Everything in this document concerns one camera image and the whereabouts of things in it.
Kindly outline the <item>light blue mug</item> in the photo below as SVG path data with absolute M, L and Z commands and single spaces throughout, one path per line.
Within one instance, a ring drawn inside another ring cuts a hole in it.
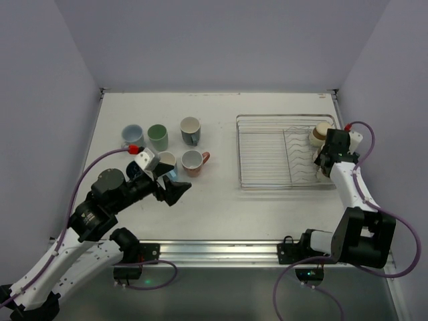
M 159 154 L 160 161 L 167 165 L 172 165 L 173 170 L 169 171 L 167 174 L 165 174 L 166 177 L 168 177 L 171 181 L 177 181 L 178 180 L 178 169 L 177 169 L 177 159 L 171 152 L 163 151 Z

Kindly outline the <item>cream cup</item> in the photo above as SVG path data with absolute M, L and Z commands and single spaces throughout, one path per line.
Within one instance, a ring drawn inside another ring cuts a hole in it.
M 320 122 L 312 129 L 308 135 L 309 142 L 312 146 L 320 147 L 325 143 L 326 135 L 329 129 L 333 129 L 328 122 Z
M 327 167 L 318 167 L 318 171 L 316 173 L 316 177 L 320 180 L 330 180 L 330 172 L 331 172 L 331 167 L 327 166 Z
M 322 152 L 323 148 L 324 148 L 324 144 L 319 146 L 318 149 L 314 152 L 314 154 L 312 156 L 312 160 L 317 167 L 320 166 L 320 164 L 317 162 L 317 159 L 318 159 L 320 153 Z

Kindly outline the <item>dark blue mug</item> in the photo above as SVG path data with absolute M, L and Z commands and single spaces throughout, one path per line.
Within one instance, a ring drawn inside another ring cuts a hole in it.
M 126 175 L 130 181 L 138 181 L 143 174 L 143 170 L 135 161 L 130 162 L 126 167 Z

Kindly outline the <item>pink mug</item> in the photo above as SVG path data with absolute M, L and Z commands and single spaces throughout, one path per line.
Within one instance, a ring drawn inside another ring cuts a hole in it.
M 197 150 L 188 150 L 181 157 L 181 165 L 189 177 L 198 177 L 210 156 L 209 152 L 200 153 Z

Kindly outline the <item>sage green cup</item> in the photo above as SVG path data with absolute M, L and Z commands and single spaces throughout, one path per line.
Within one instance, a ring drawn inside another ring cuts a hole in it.
M 162 124 L 154 124 L 147 131 L 152 146 L 157 151 L 165 151 L 169 145 L 167 128 Z

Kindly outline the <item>pale blue footed cup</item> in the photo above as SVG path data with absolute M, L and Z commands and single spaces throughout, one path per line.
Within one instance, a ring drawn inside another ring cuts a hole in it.
M 143 129 L 137 124 L 130 124 L 123 128 L 122 133 L 122 148 L 129 145 L 136 145 L 138 147 L 145 147 Z

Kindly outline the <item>teal grey mug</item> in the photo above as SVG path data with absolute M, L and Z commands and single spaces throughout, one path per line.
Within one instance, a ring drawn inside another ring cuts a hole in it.
M 186 117 L 180 123 L 181 135 L 185 144 L 197 146 L 200 141 L 201 124 L 195 117 Z

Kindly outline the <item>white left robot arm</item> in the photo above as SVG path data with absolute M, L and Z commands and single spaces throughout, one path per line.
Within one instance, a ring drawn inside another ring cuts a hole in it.
M 127 180 L 118 169 L 101 172 L 84 202 L 71 215 L 63 236 L 18 282 L 1 286 L 1 306 L 12 320 L 53 320 L 60 304 L 84 282 L 116 263 L 142 261 L 141 245 L 128 229 L 117 229 L 119 212 L 149 195 L 174 205 L 192 186 L 166 175 L 141 172 Z

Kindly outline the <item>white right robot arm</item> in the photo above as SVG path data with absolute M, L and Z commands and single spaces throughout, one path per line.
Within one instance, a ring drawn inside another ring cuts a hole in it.
M 314 163 L 334 183 L 344 214 L 335 231 L 308 229 L 302 239 L 309 253 L 328 255 L 335 262 L 381 269 L 389 256 L 396 220 L 369 206 L 372 198 L 357 167 L 358 155 L 350 152 L 350 145 L 347 131 L 327 130 Z

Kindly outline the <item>aluminium front rail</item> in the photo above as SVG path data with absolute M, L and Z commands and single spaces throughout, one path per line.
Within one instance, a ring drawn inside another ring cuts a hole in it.
M 141 243 L 159 243 L 160 255 L 155 261 L 169 261 L 180 268 L 276 268 L 278 263 L 277 244 L 273 241 L 237 240 L 141 240 Z M 90 246 L 79 259 L 122 256 L 110 249 L 108 240 Z

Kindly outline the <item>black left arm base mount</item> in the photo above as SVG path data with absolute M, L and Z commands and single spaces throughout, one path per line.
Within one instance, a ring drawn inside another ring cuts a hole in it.
M 142 275 L 142 266 L 128 266 L 130 263 L 143 263 L 155 261 L 160 255 L 159 243 L 141 243 L 127 228 L 116 229 L 109 238 L 119 245 L 123 254 L 122 259 L 114 266 L 113 278 L 125 286 L 130 280 L 138 280 Z

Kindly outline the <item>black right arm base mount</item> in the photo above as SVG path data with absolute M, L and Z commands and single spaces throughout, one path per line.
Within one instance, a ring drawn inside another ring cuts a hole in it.
M 286 265 L 309 257 L 325 256 L 324 253 L 310 247 L 310 236 L 313 231 L 313 229 L 307 229 L 299 241 L 295 241 L 291 235 L 285 236 L 284 240 L 277 244 L 278 263 Z M 296 268 L 295 275 L 304 284 L 319 286 L 324 279 L 324 266 L 319 263 L 314 268 Z

